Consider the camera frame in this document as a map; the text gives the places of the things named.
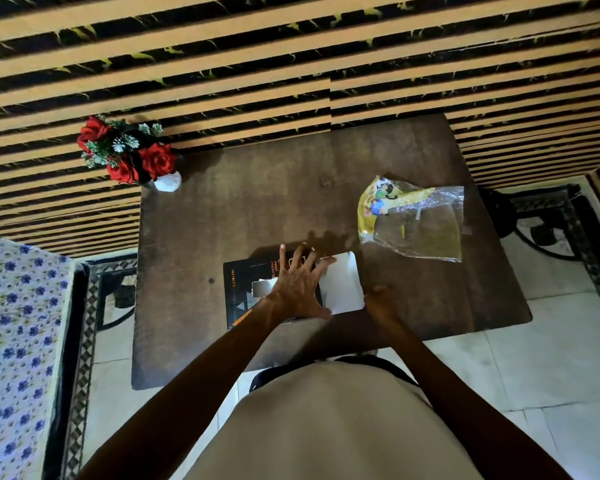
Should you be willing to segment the yellow clear plastic bag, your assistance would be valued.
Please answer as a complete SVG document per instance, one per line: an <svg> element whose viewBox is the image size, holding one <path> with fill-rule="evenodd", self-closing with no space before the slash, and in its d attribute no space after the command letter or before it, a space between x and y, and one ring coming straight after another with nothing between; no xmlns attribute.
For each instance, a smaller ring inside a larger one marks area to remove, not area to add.
<svg viewBox="0 0 600 480"><path fill-rule="evenodd" d="M464 187L421 188L377 176L358 201L361 243L402 256L462 261Z"/></svg>

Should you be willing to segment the black cardboard box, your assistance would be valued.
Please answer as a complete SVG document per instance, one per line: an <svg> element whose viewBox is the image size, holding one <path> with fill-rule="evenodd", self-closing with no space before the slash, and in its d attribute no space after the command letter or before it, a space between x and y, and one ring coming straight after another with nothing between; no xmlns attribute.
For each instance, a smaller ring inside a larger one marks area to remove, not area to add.
<svg viewBox="0 0 600 480"><path fill-rule="evenodd" d="M277 249L223 264L224 300L227 329L231 330L269 295L280 275Z"/></svg>

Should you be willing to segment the person's left forearm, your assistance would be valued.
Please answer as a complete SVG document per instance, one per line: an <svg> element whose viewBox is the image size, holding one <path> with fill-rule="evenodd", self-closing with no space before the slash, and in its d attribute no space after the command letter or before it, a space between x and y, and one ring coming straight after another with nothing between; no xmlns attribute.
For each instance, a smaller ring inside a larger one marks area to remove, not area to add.
<svg viewBox="0 0 600 480"><path fill-rule="evenodd" d="M131 416L76 480L169 480L265 339L298 314L278 293L264 298Z"/></svg>

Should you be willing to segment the red artificial rose bouquet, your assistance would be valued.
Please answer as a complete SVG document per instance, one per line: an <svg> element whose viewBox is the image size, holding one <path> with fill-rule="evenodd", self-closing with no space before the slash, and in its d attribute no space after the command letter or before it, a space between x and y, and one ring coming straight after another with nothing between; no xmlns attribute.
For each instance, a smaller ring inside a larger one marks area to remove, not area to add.
<svg viewBox="0 0 600 480"><path fill-rule="evenodd" d="M174 177L178 187L182 181L176 169L179 154L163 142L163 133L159 121L130 123L90 115L80 128L77 145L88 168L104 168L117 184L160 186L161 180Z"/></svg>

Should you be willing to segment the black tan striped sofa cover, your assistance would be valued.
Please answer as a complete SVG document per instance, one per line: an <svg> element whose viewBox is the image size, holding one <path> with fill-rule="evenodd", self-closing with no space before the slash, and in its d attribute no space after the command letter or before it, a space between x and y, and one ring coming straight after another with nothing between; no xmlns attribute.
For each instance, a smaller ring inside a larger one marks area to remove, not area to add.
<svg viewBox="0 0 600 480"><path fill-rule="evenodd" d="M137 245L90 116L186 154L432 112L480 186L600 198L600 0L0 0L0 237Z"/></svg>

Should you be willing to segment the person's beige shirt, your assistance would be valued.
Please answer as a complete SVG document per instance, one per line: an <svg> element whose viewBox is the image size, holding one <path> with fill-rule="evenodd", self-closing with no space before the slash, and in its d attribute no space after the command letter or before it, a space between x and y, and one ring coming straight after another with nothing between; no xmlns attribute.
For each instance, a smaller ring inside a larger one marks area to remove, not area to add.
<svg viewBox="0 0 600 480"><path fill-rule="evenodd" d="M184 480L483 480L419 387L320 362L248 393Z"/></svg>

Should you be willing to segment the white card sheet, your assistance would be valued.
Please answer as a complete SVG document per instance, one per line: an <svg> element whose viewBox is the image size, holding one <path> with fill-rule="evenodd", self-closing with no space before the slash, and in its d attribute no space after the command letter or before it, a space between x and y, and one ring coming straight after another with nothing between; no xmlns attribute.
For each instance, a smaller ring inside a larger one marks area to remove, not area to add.
<svg viewBox="0 0 600 480"><path fill-rule="evenodd" d="M322 305L333 315L364 309L365 298L360 283L355 254L352 251L334 255L319 281Z"/></svg>

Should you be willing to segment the small white vase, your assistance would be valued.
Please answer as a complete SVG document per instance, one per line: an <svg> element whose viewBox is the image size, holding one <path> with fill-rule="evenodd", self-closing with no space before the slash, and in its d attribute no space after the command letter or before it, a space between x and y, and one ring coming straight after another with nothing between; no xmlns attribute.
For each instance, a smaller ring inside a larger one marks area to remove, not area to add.
<svg viewBox="0 0 600 480"><path fill-rule="evenodd" d="M153 181L156 190L164 193L175 192L182 184L182 176L179 171L157 177Z"/></svg>

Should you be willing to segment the person's right hand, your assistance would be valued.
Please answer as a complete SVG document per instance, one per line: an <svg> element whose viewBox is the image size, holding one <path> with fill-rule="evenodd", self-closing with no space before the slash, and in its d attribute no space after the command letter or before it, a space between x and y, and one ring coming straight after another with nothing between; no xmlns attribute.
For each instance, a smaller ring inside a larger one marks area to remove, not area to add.
<svg viewBox="0 0 600 480"><path fill-rule="evenodd" d="M390 330L400 325L400 316L390 287L377 285L369 288L365 291L364 299L368 314L380 329Z"/></svg>

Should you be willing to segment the person's left hand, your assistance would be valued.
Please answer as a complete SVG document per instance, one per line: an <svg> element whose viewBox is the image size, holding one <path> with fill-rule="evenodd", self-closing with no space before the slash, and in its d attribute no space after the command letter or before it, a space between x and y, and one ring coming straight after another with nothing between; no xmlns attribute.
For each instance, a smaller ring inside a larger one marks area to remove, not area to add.
<svg viewBox="0 0 600 480"><path fill-rule="evenodd" d="M304 273L305 248L306 244L302 243L294 251L291 260L287 259L288 281L277 280L271 293L263 300L274 325L296 318L315 318L311 317L311 303L318 302L316 290L320 278L336 259L319 258L319 279L311 279Z"/></svg>

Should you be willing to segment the person's right forearm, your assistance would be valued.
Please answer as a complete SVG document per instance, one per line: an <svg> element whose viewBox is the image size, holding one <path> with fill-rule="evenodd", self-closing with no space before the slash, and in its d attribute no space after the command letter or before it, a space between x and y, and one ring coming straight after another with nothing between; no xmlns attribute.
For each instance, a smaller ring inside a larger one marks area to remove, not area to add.
<svg viewBox="0 0 600 480"><path fill-rule="evenodd" d="M484 480L573 480L551 455L433 354L396 315L374 316Z"/></svg>

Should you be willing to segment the blue floral white bedsheet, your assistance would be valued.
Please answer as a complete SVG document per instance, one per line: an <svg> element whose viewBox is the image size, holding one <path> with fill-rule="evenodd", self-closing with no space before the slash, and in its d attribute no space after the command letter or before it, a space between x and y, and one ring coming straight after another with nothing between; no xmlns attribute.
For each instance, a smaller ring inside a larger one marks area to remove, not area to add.
<svg viewBox="0 0 600 480"><path fill-rule="evenodd" d="M41 480L74 265L0 239L0 480Z"/></svg>

